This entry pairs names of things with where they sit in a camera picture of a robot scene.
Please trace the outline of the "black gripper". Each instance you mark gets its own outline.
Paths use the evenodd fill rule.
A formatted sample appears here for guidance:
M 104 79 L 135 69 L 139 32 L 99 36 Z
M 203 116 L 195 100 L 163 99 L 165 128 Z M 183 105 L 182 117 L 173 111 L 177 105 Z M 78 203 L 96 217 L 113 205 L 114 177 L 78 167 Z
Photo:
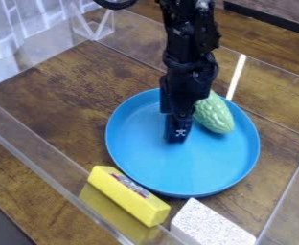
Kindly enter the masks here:
M 167 114 L 165 139 L 171 144 L 183 143 L 193 129 L 194 105 L 209 97 L 220 64 L 213 53 L 187 63 L 165 53 L 165 65 L 167 71 L 161 77 L 161 111 Z

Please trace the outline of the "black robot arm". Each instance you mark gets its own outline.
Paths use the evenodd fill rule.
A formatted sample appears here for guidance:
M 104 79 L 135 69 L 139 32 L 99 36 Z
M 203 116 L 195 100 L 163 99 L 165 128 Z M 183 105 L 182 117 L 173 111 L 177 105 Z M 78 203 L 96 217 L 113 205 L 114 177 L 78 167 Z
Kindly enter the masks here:
M 209 97 L 220 73 L 213 50 L 222 35 L 214 18 L 214 0 L 158 0 L 165 18 L 166 74 L 161 78 L 165 139 L 183 143 L 193 129 L 195 103 Z

